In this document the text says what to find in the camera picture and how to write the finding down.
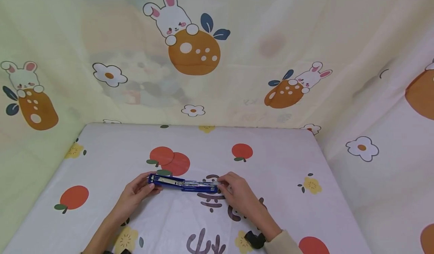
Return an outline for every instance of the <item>yellow flower print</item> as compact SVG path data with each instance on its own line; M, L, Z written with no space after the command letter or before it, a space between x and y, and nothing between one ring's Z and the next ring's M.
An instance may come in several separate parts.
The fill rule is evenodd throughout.
M121 254L122 251L128 249L133 252L135 249L135 241L138 237L138 231L132 230L129 226L122 229L121 233L116 238L115 254Z
M313 179L310 177L304 178L303 186L305 186L306 189L309 189L309 191L312 194L317 194L317 193L322 191L322 188L319 185L319 182L317 181L317 179Z
M215 128L216 128L216 126L199 126L199 130L201 130L205 133L210 133L210 132L214 131Z
M235 245L240 249L241 254L247 254L248 252L252 252L253 248L244 238L246 233L244 231L238 231L238 237L235 239Z
M69 149L68 153L65 155L65 159L68 158L77 158L80 156L81 151L83 150L83 146L78 143L74 143Z

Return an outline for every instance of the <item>blue stapler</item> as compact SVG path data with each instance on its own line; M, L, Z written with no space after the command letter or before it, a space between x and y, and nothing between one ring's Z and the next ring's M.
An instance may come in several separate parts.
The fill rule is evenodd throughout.
M169 186L181 189L183 192L201 192L215 194L218 191L219 182L197 182L187 181L179 177L168 177L152 174L148 177L148 183L155 185Z

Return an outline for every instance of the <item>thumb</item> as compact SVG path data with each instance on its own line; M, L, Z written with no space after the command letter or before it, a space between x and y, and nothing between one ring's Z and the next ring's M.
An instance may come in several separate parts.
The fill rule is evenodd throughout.
M149 193L151 193L154 187L155 184L153 183L143 186L142 189L140 189L140 191L137 193L137 198L140 199L140 201L143 200Z
M228 200L228 202L231 203L231 201L234 199L234 196L231 194L231 192L229 192L228 188L226 188L226 186L223 184L217 185L217 188L220 189L220 191L225 196L225 198Z

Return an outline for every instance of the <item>forearm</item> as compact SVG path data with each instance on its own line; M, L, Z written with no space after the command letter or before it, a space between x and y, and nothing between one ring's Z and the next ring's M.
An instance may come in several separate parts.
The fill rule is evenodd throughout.
M277 225L269 212L262 205L255 211L254 215L250 218L251 222L265 236L268 242L271 242L277 235L282 232L282 229Z
M103 220L82 254L101 254L109 246L121 223L110 214Z

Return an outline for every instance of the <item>blue leaf print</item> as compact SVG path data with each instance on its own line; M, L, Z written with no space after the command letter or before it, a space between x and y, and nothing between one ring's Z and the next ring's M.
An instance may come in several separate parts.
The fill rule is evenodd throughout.
M285 76L283 76L282 80L289 79L293 74L294 74L294 71L292 69L290 69L288 72L286 72Z
M229 34L231 34L231 31L226 30L226 29L218 29L215 33L214 33L214 38L217 40L226 40L228 39Z
M15 95L14 92L12 92L12 90L10 90L8 87L3 86L3 92L5 92L6 96L9 97L12 100L18 100L17 95Z
M18 113L19 110L20 107L17 103L11 103L6 107L6 114L8 114L9 116L14 116Z
M272 80L270 82L268 82L269 86L277 86L279 85L280 81L279 80Z
M200 23L202 25L202 28L207 32L211 32L212 28L214 27L214 22L212 21L212 17L205 12L200 17Z

